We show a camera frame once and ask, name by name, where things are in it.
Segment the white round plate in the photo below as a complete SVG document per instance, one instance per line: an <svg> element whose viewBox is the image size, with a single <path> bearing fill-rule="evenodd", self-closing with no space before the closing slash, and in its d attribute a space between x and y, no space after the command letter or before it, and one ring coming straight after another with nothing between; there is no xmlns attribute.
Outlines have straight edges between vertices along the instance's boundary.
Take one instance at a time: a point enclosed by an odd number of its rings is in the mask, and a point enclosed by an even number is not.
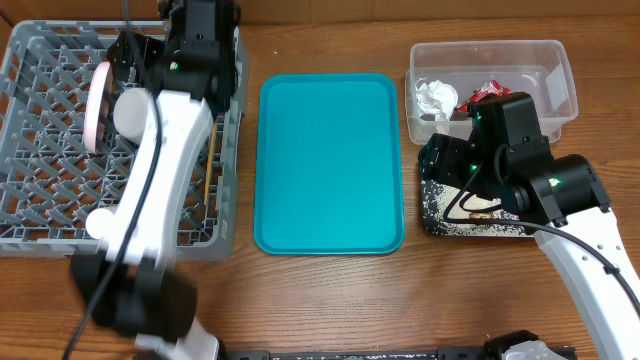
<svg viewBox="0 0 640 360"><path fill-rule="evenodd" d="M108 115L112 86L111 63L102 62L94 71L86 101L83 144L89 153L96 152L97 142L104 136L105 126L101 123L101 118Z"/></svg>

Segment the white napkin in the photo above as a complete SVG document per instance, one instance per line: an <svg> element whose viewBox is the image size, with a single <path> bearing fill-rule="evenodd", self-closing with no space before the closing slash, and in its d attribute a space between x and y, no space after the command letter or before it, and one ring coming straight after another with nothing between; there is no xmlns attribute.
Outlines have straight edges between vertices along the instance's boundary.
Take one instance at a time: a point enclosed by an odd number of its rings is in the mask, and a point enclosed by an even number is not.
<svg viewBox="0 0 640 360"><path fill-rule="evenodd" d="M425 121L449 121L458 102L455 88L439 80L416 87L419 117Z"/></svg>

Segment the small white bowl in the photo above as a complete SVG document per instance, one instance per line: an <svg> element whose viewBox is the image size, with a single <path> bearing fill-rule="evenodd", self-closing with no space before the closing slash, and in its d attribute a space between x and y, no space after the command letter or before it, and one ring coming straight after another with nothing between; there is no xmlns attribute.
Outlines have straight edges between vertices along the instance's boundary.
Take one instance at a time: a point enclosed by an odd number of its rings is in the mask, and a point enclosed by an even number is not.
<svg viewBox="0 0 640 360"><path fill-rule="evenodd" d="M124 91L116 101L113 111L113 121L118 134L139 145L145 131L151 128L147 124L153 114L151 102L152 96L144 88Z"/></svg>

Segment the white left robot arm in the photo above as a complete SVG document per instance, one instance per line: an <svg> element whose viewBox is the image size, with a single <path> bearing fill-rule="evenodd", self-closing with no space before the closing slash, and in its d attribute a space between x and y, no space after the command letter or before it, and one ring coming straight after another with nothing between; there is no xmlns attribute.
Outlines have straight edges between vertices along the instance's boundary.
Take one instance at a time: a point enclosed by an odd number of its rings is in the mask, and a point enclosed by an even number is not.
<svg viewBox="0 0 640 360"><path fill-rule="evenodd" d="M162 1L163 41L126 27L121 60L147 94L145 129L99 248L72 256L84 322L135 339L157 359L216 359L219 340L196 317L195 286L175 271L177 231L194 166L242 82L240 8Z"/></svg>

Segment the white paper cup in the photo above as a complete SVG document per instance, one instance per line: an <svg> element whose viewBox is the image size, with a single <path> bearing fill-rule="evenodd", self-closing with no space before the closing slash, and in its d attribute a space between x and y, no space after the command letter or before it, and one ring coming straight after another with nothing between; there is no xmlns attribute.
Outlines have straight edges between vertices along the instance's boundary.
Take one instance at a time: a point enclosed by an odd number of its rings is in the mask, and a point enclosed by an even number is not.
<svg viewBox="0 0 640 360"><path fill-rule="evenodd" d="M100 240L112 224L117 205L92 210L86 218L86 231L93 239Z"/></svg>

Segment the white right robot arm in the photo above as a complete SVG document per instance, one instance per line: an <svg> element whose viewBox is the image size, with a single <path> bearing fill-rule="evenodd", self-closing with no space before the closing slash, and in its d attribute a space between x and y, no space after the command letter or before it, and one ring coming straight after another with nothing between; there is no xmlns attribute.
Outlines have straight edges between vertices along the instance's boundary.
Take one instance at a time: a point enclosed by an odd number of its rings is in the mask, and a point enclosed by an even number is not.
<svg viewBox="0 0 640 360"><path fill-rule="evenodd" d="M603 359L639 356L639 277L611 200L588 160L555 158L524 92L467 108L468 139L434 134L418 161L424 181L457 189L444 222L519 227L561 276Z"/></svg>

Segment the wooden chopstick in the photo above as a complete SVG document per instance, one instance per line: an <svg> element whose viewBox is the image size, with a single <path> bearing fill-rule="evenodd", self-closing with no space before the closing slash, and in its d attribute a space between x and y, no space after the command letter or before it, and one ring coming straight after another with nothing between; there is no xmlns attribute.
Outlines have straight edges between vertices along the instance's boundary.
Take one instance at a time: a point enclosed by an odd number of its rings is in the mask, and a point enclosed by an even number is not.
<svg viewBox="0 0 640 360"><path fill-rule="evenodd" d="M209 193L211 187L211 177L212 177L212 169L213 162L215 158L215 144L216 144L216 136L217 136L217 120L214 120L211 133L209 137L209 147L208 147L208 157L207 157L207 166L206 166L206 176L205 176L205 188L204 188L204 207L205 209L209 204Z"/></svg>

